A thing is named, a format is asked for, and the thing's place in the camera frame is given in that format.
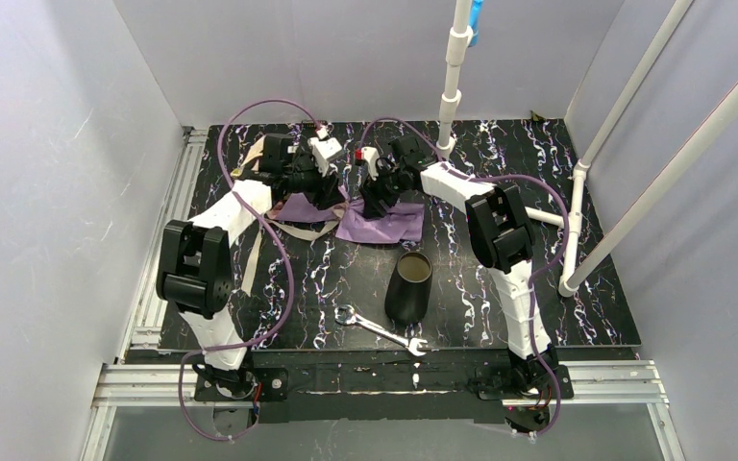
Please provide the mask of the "purple wrapping paper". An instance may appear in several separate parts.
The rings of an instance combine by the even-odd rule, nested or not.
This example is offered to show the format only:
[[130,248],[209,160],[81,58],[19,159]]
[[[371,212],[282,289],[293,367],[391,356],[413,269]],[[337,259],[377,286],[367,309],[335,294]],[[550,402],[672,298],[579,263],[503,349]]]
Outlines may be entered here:
[[363,216],[364,202],[350,201],[344,187],[340,202],[326,209],[316,208],[302,193],[290,195],[266,213],[268,222],[301,240],[315,241],[333,231],[341,240],[357,244],[392,245],[422,239],[425,206],[398,203],[381,218]]

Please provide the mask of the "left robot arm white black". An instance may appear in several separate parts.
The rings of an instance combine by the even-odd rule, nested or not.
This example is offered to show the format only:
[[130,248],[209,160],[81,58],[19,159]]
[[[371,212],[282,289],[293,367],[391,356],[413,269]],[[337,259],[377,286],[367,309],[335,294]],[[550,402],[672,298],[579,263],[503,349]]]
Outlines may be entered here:
[[264,224],[276,204],[302,194],[318,210],[344,202],[333,161],[340,142],[319,130],[307,145],[290,135],[269,133],[231,171],[233,190],[188,221],[164,229],[156,291],[188,323],[215,371],[240,367],[247,347],[227,303],[234,289],[231,242],[254,222]]

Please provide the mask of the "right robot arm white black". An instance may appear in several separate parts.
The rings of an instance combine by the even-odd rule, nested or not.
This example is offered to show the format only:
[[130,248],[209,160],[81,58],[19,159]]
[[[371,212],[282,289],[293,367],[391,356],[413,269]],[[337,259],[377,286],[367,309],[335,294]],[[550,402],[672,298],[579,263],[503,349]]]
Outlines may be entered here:
[[422,192],[463,212],[473,253],[499,292],[509,351],[523,360],[545,352],[551,340],[538,308],[530,305],[535,232],[518,188],[461,173],[415,135],[402,136],[391,147],[390,158],[373,147],[356,151],[357,163],[367,166],[369,174],[359,188],[363,217],[385,216],[406,191]]

